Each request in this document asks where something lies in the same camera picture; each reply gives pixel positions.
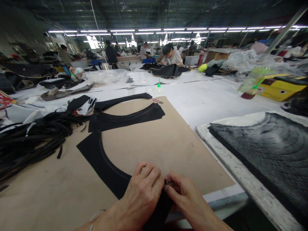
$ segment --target ceiling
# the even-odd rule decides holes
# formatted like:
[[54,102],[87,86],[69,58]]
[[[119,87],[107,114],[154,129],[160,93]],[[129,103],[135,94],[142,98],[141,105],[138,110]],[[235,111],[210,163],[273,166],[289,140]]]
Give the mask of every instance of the ceiling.
[[[90,0],[7,0],[66,29],[97,29]],[[99,29],[257,26],[294,14],[303,1],[92,0]]]

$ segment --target yellow box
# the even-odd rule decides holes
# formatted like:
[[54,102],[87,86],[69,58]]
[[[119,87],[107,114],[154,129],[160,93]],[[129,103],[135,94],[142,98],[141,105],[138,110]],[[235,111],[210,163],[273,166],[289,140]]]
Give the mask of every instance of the yellow box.
[[[274,79],[275,77],[284,77],[285,80],[282,81]],[[262,95],[279,102],[286,101],[289,97],[307,87],[307,85],[296,85],[290,82],[286,82],[296,82],[296,80],[307,78],[304,76],[299,77],[290,74],[274,74],[260,76],[256,82],[260,81],[262,78],[265,78],[265,80],[263,80],[263,82],[258,87],[258,95]]]

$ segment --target hand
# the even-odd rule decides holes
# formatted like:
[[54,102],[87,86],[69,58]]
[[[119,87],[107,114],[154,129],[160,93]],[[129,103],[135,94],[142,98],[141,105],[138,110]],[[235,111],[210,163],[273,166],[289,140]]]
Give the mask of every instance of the hand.
[[154,212],[164,186],[161,170],[154,164],[141,162],[128,184],[126,192],[108,212],[104,230],[140,230]]
[[179,207],[194,230],[232,230],[220,220],[188,177],[170,172],[164,190]]

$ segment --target cardboard box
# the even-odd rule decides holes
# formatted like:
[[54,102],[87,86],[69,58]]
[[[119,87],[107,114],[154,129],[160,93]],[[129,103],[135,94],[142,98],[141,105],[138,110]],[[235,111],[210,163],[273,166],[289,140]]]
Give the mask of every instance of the cardboard box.
[[304,76],[274,74],[261,76],[258,78],[258,81],[261,78],[265,78],[265,80],[259,85],[258,94],[279,102],[286,101],[295,93],[305,89],[308,85],[307,80],[302,80],[307,79]]

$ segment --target white worktable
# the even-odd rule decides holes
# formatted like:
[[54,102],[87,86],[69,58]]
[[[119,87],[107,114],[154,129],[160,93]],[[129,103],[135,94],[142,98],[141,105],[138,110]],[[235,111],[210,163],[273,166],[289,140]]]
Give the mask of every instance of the white worktable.
[[[279,109],[280,105],[282,105],[282,103],[262,96],[255,96],[252,100],[243,99],[240,97],[241,93],[237,92],[237,88],[239,87],[238,83],[223,79],[224,77],[220,76],[207,77],[197,71],[184,73],[177,79],[161,79],[161,82],[167,84],[162,84],[160,88],[154,85],[158,83],[158,78],[152,76],[150,73],[133,72],[132,75],[134,79],[133,83],[93,88],[90,92],[83,92],[78,95],[59,99],[58,101],[63,102],[82,95],[96,97],[98,99],[97,101],[105,101],[144,92],[149,93],[153,97],[166,96],[194,131],[196,126],[210,123],[214,120]],[[130,90],[120,89],[127,88],[132,84],[146,86],[136,87]],[[236,184],[223,190],[204,195],[205,200],[209,202],[210,206],[221,219],[224,219],[243,207],[249,200],[244,189],[224,166],[223,168]],[[168,220],[178,219],[181,216],[181,214],[172,214],[168,217]]]

